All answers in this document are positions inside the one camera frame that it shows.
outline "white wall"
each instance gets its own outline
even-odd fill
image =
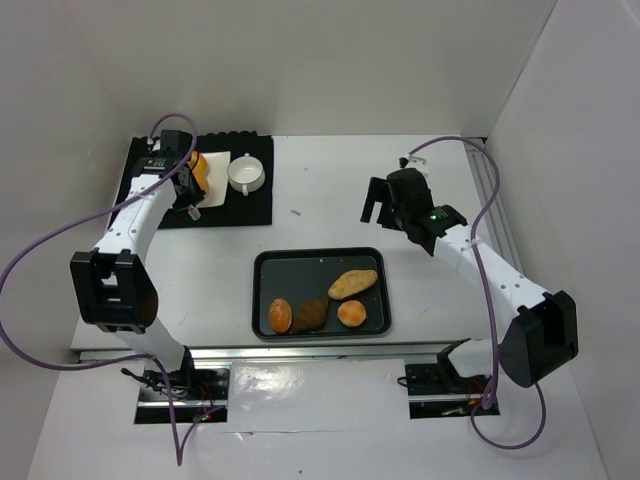
[[[55,0],[138,134],[487,135],[555,0]]]
[[[27,243],[112,199],[127,141],[112,102],[49,0],[7,0],[0,14],[0,265]],[[18,266],[1,316],[19,345],[60,362],[78,319],[69,259],[103,222]],[[25,478],[57,374],[0,345],[1,476]]]
[[[489,138],[527,273],[578,304],[572,371],[612,480],[637,478],[640,431],[640,0],[627,2],[559,0]]]

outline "baking tray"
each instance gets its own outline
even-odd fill
[[[359,327],[344,326],[338,319],[341,300],[331,300],[327,323],[320,330],[278,335],[269,325],[269,306],[284,298],[294,315],[301,303],[326,296],[329,287],[349,270],[375,270],[378,281],[348,300],[358,300],[367,309],[367,320]],[[382,254],[371,247],[262,252],[253,270],[253,332],[262,339],[320,340],[346,336],[380,335],[391,326],[391,311]]]

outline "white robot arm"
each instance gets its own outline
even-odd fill
[[[433,204],[422,173],[405,168],[385,180],[372,178],[361,221],[371,220],[376,202],[382,203],[377,223],[404,231],[410,241],[483,291],[472,241],[476,244],[487,273],[496,319],[508,328],[499,348],[500,364],[516,384],[530,387],[578,354],[576,306],[571,297],[564,291],[550,294],[512,268],[482,240],[472,240],[471,229],[459,212],[449,205]],[[491,374],[489,340],[463,342],[447,356],[461,377]]]
[[[150,152],[134,168],[127,198],[139,196],[171,171],[188,150],[190,139],[183,132],[163,131],[160,149]],[[185,166],[171,181],[120,210],[95,247],[90,252],[76,252],[71,260],[84,321],[113,333],[135,353],[158,359],[177,386],[189,383],[193,360],[189,349],[157,318],[158,294],[144,261],[167,210],[188,210],[193,218],[194,205],[203,198],[204,191]],[[153,362],[148,362],[147,368],[157,371]]]

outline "wire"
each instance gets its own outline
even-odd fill
[[[534,386],[536,387],[536,390],[538,391],[538,396],[540,397],[540,407],[542,409],[542,415],[540,418],[540,426],[538,427],[538,430],[536,431],[536,433],[533,434],[533,437],[531,437],[526,442],[519,443],[517,445],[502,445],[500,443],[496,443],[493,440],[485,437],[484,433],[482,433],[478,428],[478,426],[476,425],[476,411],[478,410],[478,408],[482,406],[481,404],[476,405],[473,408],[473,410],[471,410],[471,426],[473,427],[475,432],[478,434],[478,436],[482,440],[487,442],[489,445],[491,445],[492,447],[496,447],[501,450],[520,450],[521,448],[526,448],[532,443],[534,443],[536,440],[538,440],[538,438],[540,438],[540,435],[542,435],[542,431],[544,430],[545,424],[547,423],[547,405],[544,401],[544,395],[542,394],[540,385],[536,383]]]
[[[202,392],[202,395],[200,396],[200,405],[198,406],[198,411],[196,412],[196,414],[200,415],[200,412],[204,411],[204,399],[207,394],[204,393],[204,388],[202,388],[202,385],[198,384],[198,388],[200,389],[200,392]]]
[[[482,394],[482,403],[481,403],[481,406],[484,410],[489,410],[496,403],[496,396],[498,393],[498,373],[499,373],[499,362],[500,362],[500,351],[498,346],[498,328],[496,325],[496,313],[493,305],[493,297],[491,296],[491,287],[489,285],[489,279],[487,278],[487,271],[484,267],[484,263],[482,261],[482,256],[480,255],[480,250],[478,249],[478,245],[476,242],[474,242],[474,240],[476,239],[476,233],[478,230],[478,225],[480,224],[480,220],[482,220],[482,218],[489,211],[491,206],[495,203],[496,198],[498,197],[498,192],[500,190],[500,170],[498,169],[498,164],[496,163],[493,156],[482,145],[480,145],[477,142],[474,142],[469,138],[456,137],[453,135],[438,137],[438,138],[434,138],[433,140],[429,140],[428,142],[418,145],[416,148],[411,150],[409,152],[409,155],[410,156],[414,155],[418,153],[420,150],[422,150],[423,148],[429,147],[435,143],[445,142],[450,140],[455,142],[462,142],[467,145],[470,145],[476,150],[478,150],[480,153],[482,153],[489,161],[489,164],[491,165],[491,168],[493,169],[493,173],[495,175],[495,182],[493,185],[493,191],[491,192],[491,196],[489,197],[489,200],[487,200],[487,203],[485,203],[485,205],[480,209],[480,213],[478,213],[476,218],[473,220],[473,223],[471,224],[471,233],[470,233],[471,248],[473,250],[473,255],[476,259],[476,263],[478,264],[478,271],[480,272],[480,280],[482,281],[482,290],[484,291],[484,297],[487,303],[487,312],[489,314],[489,329],[491,331],[492,374],[491,374],[491,379],[487,383],[487,387],[484,389],[484,393]],[[544,395],[542,394],[542,390],[540,389],[537,383],[535,384],[535,387],[538,390],[538,395],[540,396],[540,403],[542,405],[542,420],[540,422],[540,428],[533,435],[533,437],[531,437],[529,440],[519,445],[500,445],[492,440],[489,440],[482,433],[480,433],[480,431],[476,427],[474,415],[478,407],[480,406],[480,405],[477,405],[471,411],[471,424],[473,425],[474,430],[480,436],[480,438],[485,442],[487,442],[489,445],[492,445],[496,448],[501,448],[503,450],[518,450],[520,448],[528,447],[533,442],[535,442],[542,434],[542,430],[544,429],[544,425],[547,420],[547,409],[544,402]]]
[[[137,202],[138,200],[143,198],[145,195],[148,195],[149,193],[153,192],[155,189],[157,189],[164,183],[168,182],[171,179],[171,177],[173,177],[176,173],[178,173],[182,169],[182,167],[184,167],[187,164],[187,162],[191,158],[191,154],[195,150],[196,142],[198,140],[198,131],[196,129],[196,125],[194,121],[191,119],[191,117],[189,117],[188,115],[185,115],[183,113],[168,113],[167,115],[160,117],[158,121],[156,121],[156,123],[151,128],[149,140],[152,141],[156,133],[156,130],[158,129],[158,126],[162,122],[164,122],[166,119],[172,118],[172,117],[178,117],[186,120],[191,127],[191,145],[189,146],[189,150],[187,151],[186,155],[182,158],[182,160],[180,160],[180,162],[167,175],[165,175],[163,178],[158,180],[156,183],[151,185],[146,190],[143,190],[142,192],[140,192],[138,195],[131,197],[128,200],[125,200],[117,205],[114,205],[113,207],[101,210],[97,213],[81,218],[79,220],[75,220],[71,223],[68,223],[67,225],[63,225],[62,227],[52,231],[51,233],[44,235],[43,237],[39,238],[38,240],[34,241],[33,243],[25,247],[7,264],[7,266],[2,271],[2,274],[0,274],[0,296],[2,295],[2,291],[4,290],[4,286],[12,270],[20,262],[20,260],[26,257],[31,251],[35,250],[40,245],[48,242],[52,238],[55,238],[58,235],[61,235],[71,230],[72,228],[88,223],[92,220],[103,217],[105,215],[109,215],[110,213],[115,213]],[[77,371],[83,371],[83,370],[93,370],[94,368],[106,367],[107,365],[113,365],[116,363],[128,362],[132,360],[149,360],[153,362],[160,370],[164,384],[167,387],[167,399],[169,401],[169,419],[171,421],[171,433],[173,435],[173,443],[176,450],[176,461],[178,463],[178,466],[182,465],[184,444],[186,442],[187,437],[191,433],[191,431],[195,428],[197,422],[191,425],[189,430],[187,430],[187,433],[185,434],[185,437],[183,438],[181,443],[178,438],[178,427],[176,424],[176,413],[173,405],[173,395],[171,392],[171,383],[169,381],[169,375],[167,374],[167,371],[165,370],[162,363],[160,363],[160,361],[157,358],[151,355],[138,354],[138,355],[127,355],[125,357],[120,357],[113,360],[105,360],[102,362],[93,363],[91,365],[55,365],[52,363],[44,362],[35,357],[32,357],[31,355],[29,355],[28,353],[20,349],[20,347],[18,347],[18,345],[16,345],[11,339],[11,337],[9,337],[9,335],[7,334],[6,330],[4,329],[4,326],[2,325],[1,318],[0,318],[0,338],[7,345],[9,350],[11,350],[13,353],[15,353],[18,357],[20,357],[24,361],[32,365],[35,365],[36,367],[44,368],[47,370],[53,370],[57,372],[77,372]]]

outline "round bun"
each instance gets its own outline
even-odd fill
[[[358,327],[367,318],[367,309],[357,300],[349,300],[338,307],[338,318],[347,327]]]
[[[276,333],[287,333],[291,327],[291,306],[284,298],[276,298],[269,307],[269,325]]]

